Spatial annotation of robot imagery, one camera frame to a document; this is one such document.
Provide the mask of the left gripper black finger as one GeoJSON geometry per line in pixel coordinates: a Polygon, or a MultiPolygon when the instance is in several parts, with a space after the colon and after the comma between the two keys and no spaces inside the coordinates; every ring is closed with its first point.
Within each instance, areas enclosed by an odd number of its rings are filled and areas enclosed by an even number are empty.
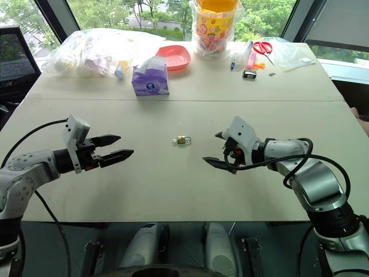
{"type": "Polygon", "coordinates": [[[106,134],[91,138],[91,142],[95,146],[108,146],[121,139],[121,136],[106,134]]]}
{"type": "Polygon", "coordinates": [[[122,149],[114,151],[108,155],[101,156],[99,160],[99,165],[101,168],[103,168],[122,162],[128,159],[133,153],[134,151],[132,149],[122,149]]]}

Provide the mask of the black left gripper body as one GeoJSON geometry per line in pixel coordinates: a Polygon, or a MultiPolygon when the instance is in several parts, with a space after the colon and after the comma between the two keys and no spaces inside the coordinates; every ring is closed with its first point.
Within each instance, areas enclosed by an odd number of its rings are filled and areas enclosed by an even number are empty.
{"type": "Polygon", "coordinates": [[[101,157],[95,154],[95,149],[99,146],[97,138],[86,138],[82,143],[77,143],[76,146],[81,170],[89,171],[100,167],[101,157]]]}

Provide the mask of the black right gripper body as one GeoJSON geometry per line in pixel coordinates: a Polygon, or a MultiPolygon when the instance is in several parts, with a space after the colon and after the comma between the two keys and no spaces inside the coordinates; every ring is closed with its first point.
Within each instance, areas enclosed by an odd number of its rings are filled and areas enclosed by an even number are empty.
{"type": "Polygon", "coordinates": [[[238,147],[237,142],[228,138],[224,144],[224,161],[227,167],[233,171],[237,171],[246,166],[244,152],[238,147]]]}

